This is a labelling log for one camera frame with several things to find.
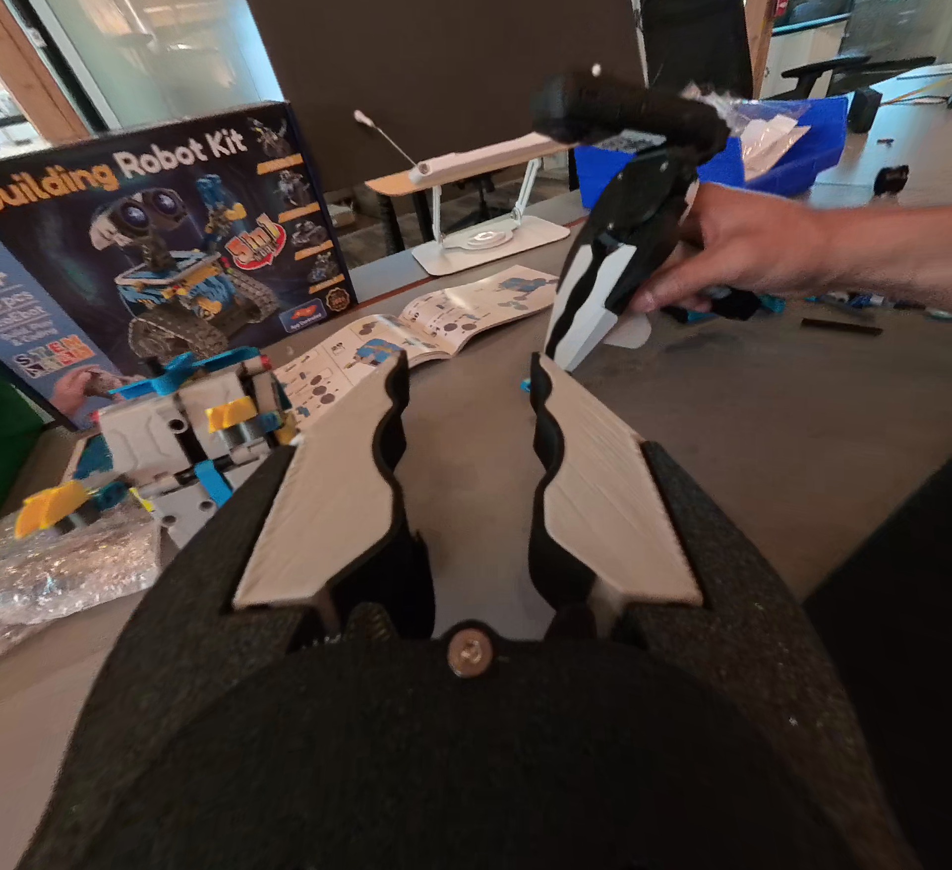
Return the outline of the person's right forearm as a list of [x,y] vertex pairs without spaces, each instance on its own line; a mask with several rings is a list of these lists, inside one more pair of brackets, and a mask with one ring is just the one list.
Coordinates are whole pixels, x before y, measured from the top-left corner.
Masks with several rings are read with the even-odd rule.
[[877,205],[812,212],[817,285],[950,311],[951,207]]

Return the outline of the pile of building pieces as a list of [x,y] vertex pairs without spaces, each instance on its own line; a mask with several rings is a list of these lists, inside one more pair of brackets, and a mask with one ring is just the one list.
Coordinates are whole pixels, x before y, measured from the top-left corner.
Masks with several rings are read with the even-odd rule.
[[936,323],[951,324],[950,311],[926,307],[911,301],[895,301],[885,296],[858,292],[826,292],[802,297],[807,305],[821,306],[831,311],[855,315],[860,320],[871,321],[880,311],[913,312]]

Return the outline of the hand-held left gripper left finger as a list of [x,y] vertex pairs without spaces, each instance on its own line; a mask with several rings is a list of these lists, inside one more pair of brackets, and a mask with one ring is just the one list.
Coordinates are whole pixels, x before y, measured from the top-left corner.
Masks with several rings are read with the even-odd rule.
[[235,610],[307,606],[334,635],[370,603],[401,636],[433,634],[429,554],[411,530],[396,478],[409,401],[408,356],[390,355],[299,435]]

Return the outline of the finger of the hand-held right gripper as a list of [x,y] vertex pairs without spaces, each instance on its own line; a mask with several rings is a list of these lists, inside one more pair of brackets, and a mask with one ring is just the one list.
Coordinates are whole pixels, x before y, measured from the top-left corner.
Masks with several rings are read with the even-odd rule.
[[579,366],[618,320],[609,297],[620,280],[620,244],[607,234],[578,239],[559,283],[544,353],[558,366]]
[[635,245],[581,245],[566,286],[571,288],[565,315],[565,371],[573,372],[618,321],[609,310],[609,296],[638,254]]

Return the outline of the dark blue robot kit box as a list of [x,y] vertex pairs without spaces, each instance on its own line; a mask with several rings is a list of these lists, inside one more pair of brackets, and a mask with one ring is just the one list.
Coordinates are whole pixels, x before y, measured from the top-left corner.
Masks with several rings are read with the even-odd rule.
[[148,360],[268,347],[356,305],[290,105],[2,158],[2,370],[73,428]]

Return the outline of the grey desk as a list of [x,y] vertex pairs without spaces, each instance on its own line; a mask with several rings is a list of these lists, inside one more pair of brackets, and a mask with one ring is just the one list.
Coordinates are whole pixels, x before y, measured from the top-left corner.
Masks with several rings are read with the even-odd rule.
[[[801,327],[844,312],[791,301],[779,316],[678,325],[639,350],[602,345],[577,374],[657,440],[799,599],[950,456],[950,325],[880,310],[873,338]],[[438,634],[465,619],[538,638],[551,610],[526,563],[528,373],[543,326],[487,334],[416,368],[398,469],[434,560]],[[2,868],[14,868],[50,798],[90,687],[138,593],[53,622],[2,656]]]

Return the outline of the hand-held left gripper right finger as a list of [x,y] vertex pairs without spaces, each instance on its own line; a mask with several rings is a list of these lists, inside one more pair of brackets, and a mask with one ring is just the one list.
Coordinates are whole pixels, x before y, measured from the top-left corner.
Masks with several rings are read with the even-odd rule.
[[700,608],[703,588],[652,472],[647,442],[548,356],[530,365],[530,579],[557,613],[607,638],[635,605]]

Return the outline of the large black board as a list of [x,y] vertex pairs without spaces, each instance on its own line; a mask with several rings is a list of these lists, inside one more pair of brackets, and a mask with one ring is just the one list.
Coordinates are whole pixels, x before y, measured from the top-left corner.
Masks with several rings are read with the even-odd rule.
[[517,138],[549,79],[645,84],[631,0],[246,0],[326,191]]

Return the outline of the person's right hand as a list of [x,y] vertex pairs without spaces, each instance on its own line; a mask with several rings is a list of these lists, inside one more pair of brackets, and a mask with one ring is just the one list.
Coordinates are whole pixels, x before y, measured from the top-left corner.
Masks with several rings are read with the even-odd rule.
[[824,216],[799,201],[702,184],[681,244],[634,295],[629,310],[708,313],[716,288],[755,294],[820,288],[837,276]]

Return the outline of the open instruction booklet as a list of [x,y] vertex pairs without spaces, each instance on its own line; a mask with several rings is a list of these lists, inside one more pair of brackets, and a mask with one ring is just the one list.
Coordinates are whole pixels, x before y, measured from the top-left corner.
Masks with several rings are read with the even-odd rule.
[[515,265],[470,284],[422,295],[399,315],[356,318],[278,368],[276,377],[304,431],[390,358],[411,368],[456,356],[470,338],[550,308],[558,278]]

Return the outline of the black office chair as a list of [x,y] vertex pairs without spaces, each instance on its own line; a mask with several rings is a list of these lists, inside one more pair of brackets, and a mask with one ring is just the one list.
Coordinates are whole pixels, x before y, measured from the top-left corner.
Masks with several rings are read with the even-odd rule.
[[[641,11],[650,86],[680,92],[693,83],[700,89],[754,98],[744,0],[641,0]],[[795,86],[771,99],[806,100],[826,73],[845,73],[854,89],[884,78],[887,72],[899,74],[934,62],[930,56],[872,62],[862,53],[841,54],[783,71],[781,77],[794,79]]]

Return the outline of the blue plastic bin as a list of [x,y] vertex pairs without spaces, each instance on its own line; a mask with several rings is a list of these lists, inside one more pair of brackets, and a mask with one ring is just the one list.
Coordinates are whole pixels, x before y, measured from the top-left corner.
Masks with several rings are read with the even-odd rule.
[[[725,150],[699,168],[702,182],[744,188],[754,192],[794,197],[808,191],[819,173],[839,163],[847,136],[848,95],[806,101],[779,102],[779,109],[797,116],[807,132],[761,176],[746,181],[740,142],[732,138]],[[576,171],[585,209],[591,209],[604,187],[635,152],[580,146],[574,150]]]

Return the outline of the clear plastic bags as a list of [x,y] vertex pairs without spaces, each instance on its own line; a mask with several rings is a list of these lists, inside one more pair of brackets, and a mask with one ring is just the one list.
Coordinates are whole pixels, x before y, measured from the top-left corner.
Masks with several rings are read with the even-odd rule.
[[801,124],[810,108],[809,100],[748,100],[694,82],[685,86],[681,97],[704,102],[717,111],[731,138],[739,141],[746,183],[772,169],[810,128]]

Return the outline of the crinkled clear plastic bag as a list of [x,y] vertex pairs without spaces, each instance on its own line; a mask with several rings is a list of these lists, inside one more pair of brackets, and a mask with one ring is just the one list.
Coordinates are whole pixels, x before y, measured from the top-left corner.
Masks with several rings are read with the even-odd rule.
[[1,653],[50,623],[147,590],[161,568],[160,526],[134,501],[67,533],[1,528]]

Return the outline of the grey and blue toy robot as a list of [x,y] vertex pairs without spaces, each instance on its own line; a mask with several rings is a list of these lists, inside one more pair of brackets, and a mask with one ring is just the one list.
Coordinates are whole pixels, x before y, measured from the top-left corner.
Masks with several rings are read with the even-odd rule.
[[269,455],[298,434],[271,363],[242,346],[186,352],[109,392],[97,424],[106,459],[23,502],[18,541],[101,519],[116,490],[134,495],[183,550]]

